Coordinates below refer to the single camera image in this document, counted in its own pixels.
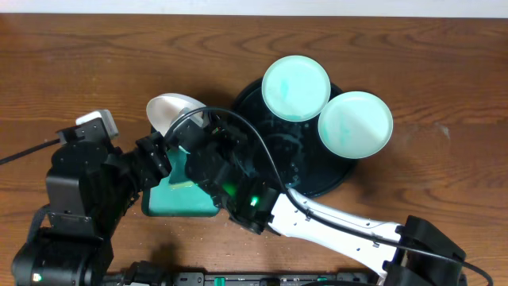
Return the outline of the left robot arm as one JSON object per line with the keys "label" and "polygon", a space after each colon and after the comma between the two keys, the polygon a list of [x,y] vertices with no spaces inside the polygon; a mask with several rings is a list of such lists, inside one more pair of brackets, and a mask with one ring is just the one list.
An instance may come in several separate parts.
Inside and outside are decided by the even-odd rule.
{"label": "left robot arm", "polygon": [[17,285],[100,285],[121,218],[171,172],[164,137],[152,133],[124,153],[101,118],[58,135],[45,180],[49,203],[34,215],[11,271]]}

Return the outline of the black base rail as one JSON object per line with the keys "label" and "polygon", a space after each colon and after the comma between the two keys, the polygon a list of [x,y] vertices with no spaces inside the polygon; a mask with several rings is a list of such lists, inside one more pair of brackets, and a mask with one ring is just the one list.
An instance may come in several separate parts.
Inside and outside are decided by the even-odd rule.
{"label": "black base rail", "polygon": [[129,268],[106,275],[106,286],[166,285],[166,286],[299,286],[325,281],[376,285],[379,277],[372,272],[337,273],[207,273],[168,272],[147,261],[133,263]]}

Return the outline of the mint green plate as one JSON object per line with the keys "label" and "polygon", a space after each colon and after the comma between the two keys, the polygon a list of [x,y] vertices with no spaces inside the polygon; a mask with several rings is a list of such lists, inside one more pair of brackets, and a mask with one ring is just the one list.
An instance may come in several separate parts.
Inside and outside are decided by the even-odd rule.
{"label": "mint green plate", "polygon": [[304,122],[319,115],[331,96],[325,69],[307,56],[285,56],[265,72],[261,94],[267,108],[289,122]]}
{"label": "mint green plate", "polygon": [[331,99],[318,118],[323,145],[347,159],[380,151],[391,138],[394,119],[387,104],[366,91],[345,92]]}

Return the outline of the white plate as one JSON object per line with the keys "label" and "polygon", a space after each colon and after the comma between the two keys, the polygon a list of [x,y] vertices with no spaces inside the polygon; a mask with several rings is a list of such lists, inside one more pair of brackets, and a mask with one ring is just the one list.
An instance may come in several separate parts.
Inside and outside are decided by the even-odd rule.
{"label": "white plate", "polygon": [[154,130],[165,136],[181,115],[205,106],[190,96],[166,93],[151,99],[146,106],[146,113]]}

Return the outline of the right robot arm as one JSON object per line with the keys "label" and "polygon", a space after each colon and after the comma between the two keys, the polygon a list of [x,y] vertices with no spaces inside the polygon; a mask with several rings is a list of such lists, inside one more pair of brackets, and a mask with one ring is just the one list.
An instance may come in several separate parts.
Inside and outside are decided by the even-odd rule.
{"label": "right robot arm", "polygon": [[322,245],[373,271],[382,285],[458,285],[465,253],[432,223],[380,222],[327,207],[287,187],[265,140],[238,114],[175,119],[166,144],[185,152],[185,173],[235,223]]}

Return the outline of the rectangular green soapy tray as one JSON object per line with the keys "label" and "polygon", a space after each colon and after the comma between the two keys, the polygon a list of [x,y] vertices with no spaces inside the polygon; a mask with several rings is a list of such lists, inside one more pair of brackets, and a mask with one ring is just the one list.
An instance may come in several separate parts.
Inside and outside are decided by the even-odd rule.
{"label": "rectangular green soapy tray", "polygon": [[144,192],[141,204],[143,213],[151,217],[216,216],[219,209],[214,206],[213,200],[185,174],[187,154],[172,148],[164,140],[163,143],[171,172],[159,185]]}

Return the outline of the round black tray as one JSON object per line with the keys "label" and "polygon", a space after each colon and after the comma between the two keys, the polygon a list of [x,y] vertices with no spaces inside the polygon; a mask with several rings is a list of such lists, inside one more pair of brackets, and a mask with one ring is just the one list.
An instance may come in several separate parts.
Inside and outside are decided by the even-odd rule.
{"label": "round black tray", "polygon": [[256,127],[263,137],[282,181],[309,198],[324,195],[351,174],[357,161],[330,152],[318,135],[318,117],[289,122],[265,105],[261,79],[249,84],[235,99],[232,110]]}

